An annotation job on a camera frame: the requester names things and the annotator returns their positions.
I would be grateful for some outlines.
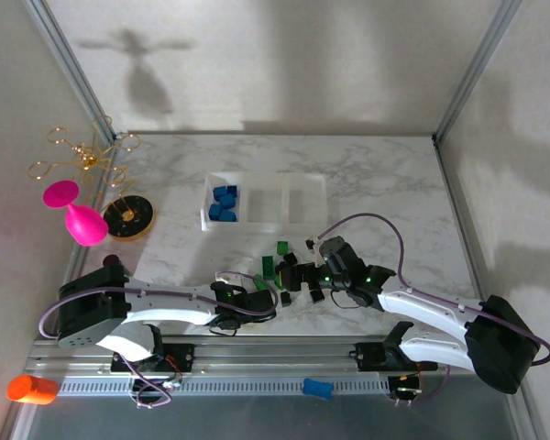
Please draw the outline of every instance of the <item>black block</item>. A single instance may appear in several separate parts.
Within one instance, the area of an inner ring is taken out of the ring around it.
[[[319,289],[315,291],[310,291],[310,296],[312,296],[312,301],[314,304],[324,300],[324,294]]]
[[[287,263],[288,266],[294,266],[298,263],[297,257],[295,257],[295,254],[292,252],[290,254],[284,255],[283,260]]]
[[[282,291],[281,292],[281,305],[283,307],[287,307],[288,305],[292,304],[292,296],[288,291]]]

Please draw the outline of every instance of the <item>white marble surface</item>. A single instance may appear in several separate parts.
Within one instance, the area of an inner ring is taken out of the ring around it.
[[[275,255],[278,239],[287,239],[307,261],[306,237],[203,232],[200,205],[207,171],[318,172],[327,179],[329,224],[358,212],[385,215],[405,241],[406,279],[438,294],[475,296],[429,137],[146,135],[140,148],[117,163],[138,178],[131,192],[150,199],[157,222],[146,238],[124,243],[109,237],[92,248],[84,271],[116,253],[140,280],[193,286],[211,282],[219,270],[260,272],[260,257]],[[396,269],[398,243],[382,222],[355,219],[337,234],[367,264]],[[324,294],[325,301],[312,304],[308,291],[292,293],[292,305],[279,309],[276,319],[245,325],[240,334],[386,335],[401,319],[370,308],[341,310],[329,291]],[[354,305],[342,292],[335,297],[341,305]],[[163,330],[207,333],[207,327],[192,325]]]

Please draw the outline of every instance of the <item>pink wine glass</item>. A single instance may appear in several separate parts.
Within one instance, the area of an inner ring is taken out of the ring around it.
[[[72,204],[79,194],[75,181],[56,181],[43,193],[43,203],[52,209],[67,206],[65,226],[71,236],[82,246],[95,246],[108,234],[108,224],[95,209]]]

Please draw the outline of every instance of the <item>blue block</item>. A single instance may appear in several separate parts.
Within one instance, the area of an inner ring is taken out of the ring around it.
[[[237,220],[237,215],[232,211],[227,211],[226,209],[222,210],[219,220],[221,222],[235,222]]]
[[[332,399],[332,390],[334,385],[329,382],[319,382],[317,380],[304,379],[303,380],[303,394],[306,396],[316,396],[326,399],[327,401]]]
[[[222,209],[234,208],[237,204],[237,199],[232,194],[223,195],[220,197],[220,204],[222,205]]]
[[[210,220],[214,220],[217,222],[220,220],[220,214],[222,213],[222,206],[219,204],[211,204],[210,205],[210,211],[208,211],[208,216],[210,217]]]
[[[220,197],[223,195],[227,195],[226,187],[225,186],[216,186],[213,190],[214,193],[214,200],[217,202],[220,200]]]

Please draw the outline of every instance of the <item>purple cable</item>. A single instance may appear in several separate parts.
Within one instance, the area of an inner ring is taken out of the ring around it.
[[[450,301],[450,300],[447,300],[445,298],[441,298],[439,296],[433,295],[432,293],[428,293],[426,291],[421,291],[419,289],[416,289],[416,288],[410,286],[410,284],[408,284],[408,282],[403,278],[403,275],[402,275],[403,259],[405,257],[405,245],[403,244],[403,237],[402,237],[402,234],[400,233],[400,231],[397,229],[397,227],[395,227],[395,225],[390,220],[383,217],[382,215],[373,214],[373,213],[359,213],[359,214],[349,215],[348,217],[343,218],[342,220],[334,223],[329,228],[327,228],[322,234],[320,234],[317,237],[318,240],[321,240],[328,233],[330,233],[331,231],[333,231],[337,227],[341,226],[342,224],[346,223],[348,220],[352,220],[353,218],[357,218],[357,217],[374,217],[374,218],[378,218],[382,222],[385,222],[393,230],[393,232],[397,236],[397,239],[400,243],[400,258],[399,258],[399,262],[397,263],[397,277],[399,278],[401,284],[403,284],[405,287],[408,287],[408,288],[412,289],[414,292],[419,293],[422,296],[425,296],[426,298],[430,298],[430,299],[435,300],[435,301],[437,301],[437,302],[439,302],[443,305],[453,307],[455,309],[458,308],[458,303],[457,302]],[[518,327],[515,324],[508,323],[507,321],[505,321],[503,319],[500,319],[497,316],[494,316],[490,313],[483,312],[482,310],[476,309],[474,307],[465,306],[465,311],[470,311],[473,314],[476,314],[478,316],[482,316],[483,318],[486,318],[486,319],[490,319],[494,323],[497,323],[499,325],[503,325],[503,326],[509,328],[510,330],[512,330],[513,332],[517,333],[518,335],[528,337],[528,338],[532,339],[534,342],[546,347],[546,349],[548,350],[548,355],[546,357],[543,357],[542,359],[538,359],[538,360],[535,360],[534,362],[532,362],[533,367],[538,366],[538,365],[547,364],[548,362],[550,362],[550,344],[548,342],[544,341],[540,336],[536,336],[532,332],[528,332],[528,331],[522,329],[521,327]]]
[[[100,293],[108,294],[108,293],[142,293],[142,292],[145,292],[147,295],[152,295],[152,296],[174,296],[174,297],[178,297],[178,298],[196,299],[196,300],[202,301],[204,303],[210,303],[210,304],[213,304],[213,305],[218,305],[220,307],[225,307],[226,309],[234,310],[235,312],[239,312],[240,314],[247,314],[249,316],[266,316],[268,314],[272,314],[275,311],[275,309],[277,308],[277,305],[279,304],[279,295],[262,278],[255,277],[255,276],[248,275],[246,273],[241,273],[241,272],[231,272],[231,271],[228,271],[228,270],[218,272],[218,275],[222,274],[222,273],[230,273],[230,274],[233,274],[233,275],[240,275],[242,277],[249,278],[251,280],[264,282],[269,287],[269,290],[270,290],[271,294],[273,295],[273,297],[275,299],[275,302],[274,302],[273,306],[270,307],[265,312],[254,312],[254,311],[251,311],[251,310],[236,307],[235,305],[227,304],[225,302],[220,302],[220,301],[217,301],[217,300],[213,300],[211,298],[208,298],[208,297],[202,296],[202,295],[195,295],[195,298],[194,298],[193,294],[185,293],[185,292],[182,292],[182,291],[154,291],[154,290],[151,290],[151,291],[144,290],[143,291],[141,289],[131,289],[131,288],[128,288],[128,287],[96,287],[96,288],[93,288],[93,289],[87,289],[85,291],[78,291],[77,293],[73,293],[69,296],[66,296],[65,298],[63,298],[63,299],[55,302],[54,304],[52,304],[45,311],[45,313],[41,316],[41,318],[39,319],[39,321],[38,321],[38,331],[41,333],[41,335],[43,337],[46,337],[47,339],[57,339],[58,335],[48,333],[47,330],[45,330],[45,323],[47,322],[47,319],[50,317],[50,315],[53,312],[55,312],[57,309],[59,309],[61,306],[63,306],[64,304],[70,303],[72,301],[78,300],[78,299],[86,297],[86,296],[96,295],[96,294],[100,294]]]
[[[445,388],[449,380],[450,380],[450,366],[446,365],[445,376],[442,379],[442,382],[440,382],[440,385],[438,386],[438,388],[436,388],[430,394],[426,394],[425,396],[418,397],[415,401],[412,402],[412,404],[424,403],[432,400],[434,397],[436,397],[438,394],[442,392],[442,390]]]
[[[163,382],[165,380],[164,379],[153,379],[151,380],[150,382],[151,383],[154,383],[156,385],[159,385],[159,386],[162,386],[163,385]],[[142,400],[140,399],[140,396],[142,395],[143,392],[147,391],[147,390],[150,390],[150,386],[145,384],[143,385],[140,390],[138,390],[137,392],[137,396],[135,397],[135,402],[137,403],[137,407],[138,406],[147,406],[148,404],[147,403],[143,403]]]
[[[163,405],[166,405],[168,403],[171,403],[172,401],[172,397],[171,395],[163,389],[163,387],[161,387],[160,385],[156,384],[154,381],[152,380],[149,380],[147,378],[145,378],[142,374],[140,374],[140,372],[130,363],[128,362],[124,356],[120,355],[120,358],[122,359],[122,361],[125,363],[125,365],[128,367],[128,369],[130,370],[130,372],[132,374],[134,374],[135,376],[137,376],[139,379],[141,379],[143,381],[143,383],[145,383],[149,388],[152,388],[153,390],[157,390],[158,392],[161,393],[161,395],[165,398],[164,401],[155,401],[153,403],[141,403],[140,402],[140,393],[145,389],[144,387],[137,393],[137,405],[138,406],[147,406],[149,408],[156,408],[158,406],[163,406]]]

